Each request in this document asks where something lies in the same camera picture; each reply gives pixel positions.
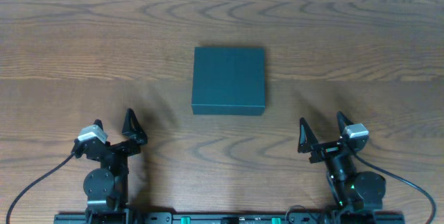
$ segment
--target wire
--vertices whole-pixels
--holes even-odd
[[[305,211],[307,211],[307,213],[317,222],[317,223],[319,223],[319,219],[317,219],[317,218],[314,218],[314,216],[310,213],[310,212],[308,212],[308,209],[307,208],[305,208],[304,206],[302,206],[302,205],[293,205],[293,206],[291,206],[288,210],[287,210],[287,212],[285,213],[285,220],[287,220],[287,216],[289,215],[289,212],[291,211],[291,210],[293,210],[293,209],[295,209],[295,208],[297,208],[297,207],[299,207],[299,208],[302,208],[302,209],[304,209]]]
[[[403,182],[403,183],[409,185],[410,187],[413,187],[414,189],[418,190],[418,191],[421,192],[422,194],[424,194],[424,195],[429,199],[430,203],[432,204],[432,212],[431,212],[431,214],[430,214],[430,216],[429,216],[429,219],[427,220],[427,222],[426,222],[425,224],[430,224],[430,223],[432,223],[432,221],[433,221],[433,219],[435,218],[435,215],[436,215],[436,203],[435,203],[435,201],[433,200],[432,196],[431,196],[429,193],[427,193],[424,189],[422,189],[422,188],[419,187],[418,185],[416,185],[416,184],[414,184],[414,183],[412,183],[412,182],[410,182],[410,181],[408,181],[408,180],[405,180],[404,178],[402,178],[402,177],[400,177],[400,176],[398,176],[398,175],[395,175],[395,174],[393,174],[393,173],[390,173],[390,172],[388,172],[387,170],[381,169],[380,167],[375,166],[375,165],[373,165],[373,164],[367,162],[366,160],[360,158],[360,157],[356,154],[356,152],[355,152],[351,147],[348,147],[348,148],[352,151],[353,156],[354,156],[358,161],[360,161],[361,163],[363,163],[363,164],[369,166],[370,168],[375,169],[375,170],[377,170],[377,171],[379,171],[379,172],[381,172],[381,173],[384,173],[384,174],[386,174],[386,175],[389,175],[389,176],[391,176],[392,178],[395,178],[396,180],[399,180],[399,181],[401,181],[401,182]]]
[[[42,175],[40,178],[38,178],[37,180],[35,180],[34,182],[32,182],[31,184],[29,184],[29,186],[27,186],[25,189],[23,189],[23,191],[21,193],[19,193],[19,195],[14,199],[14,201],[12,202],[11,206],[9,207],[8,213],[6,214],[6,224],[10,224],[10,218],[11,218],[11,214],[12,214],[12,210],[14,209],[15,205],[17,204],[17,202],[20,200],[20,198],[29,190],[31,189],[34,185],[36,185],[37,183],[39,183],[41,180],[45,179],[48,177],[48,175],[51,175],[52,173],[56,172],[58,169],[60,169],[63,165],[65,165],[72,157],[74,156],[74,154],[70,154],[69,157],[63,161],[61,164],[59,164],[58,166],[56,166],[54,169],[51,169],[51,171],[49,171],[48,173]]]

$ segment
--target brown wooden surface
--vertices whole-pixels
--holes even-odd
[[[325,166],[296,152],[298,120],[332,141],[343,110],[370,130],[361,156],[424,187],[444,223],[443,9],[444,0],[0,0],[1,219],[95,118],[121,141],[133,107],[150,137],[130,158],[130,198],[143,209],[332,204]],[[264,116],[192,114],[202,45],[266,47]],[[96,167],[70,161],[22,198],[12,223],[83,211],[83,179]],[[386,179],[385,209],[424,223],[427,199]]]

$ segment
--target box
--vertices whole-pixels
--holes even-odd
[[[196,47],[194,114],[259,116],[265,110],[263,48]]]

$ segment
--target wooden table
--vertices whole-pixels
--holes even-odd
[[[330,205],[325,165],[297,154],[298,120],[333,141],[342,110],[370,130],[361,156],[424,187],[442,223],[443,8],[444,0],[0,0],[1,218],[96,118],[109,141],[123,140],[132,107],[150,137],[130,158],[130,199],[142,209]],[[264,116],[192,114],[194,47],[212,45],[266,48]],[[70,161],[19,201],[12,223],[83,211],[83,179],[97,167]],[[424,223],[426,197],[386,179],[384,208]]]

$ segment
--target dark teal square box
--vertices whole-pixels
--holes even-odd
[[[264,49],[196,47],[191,107],[194,114],[262,115]]]

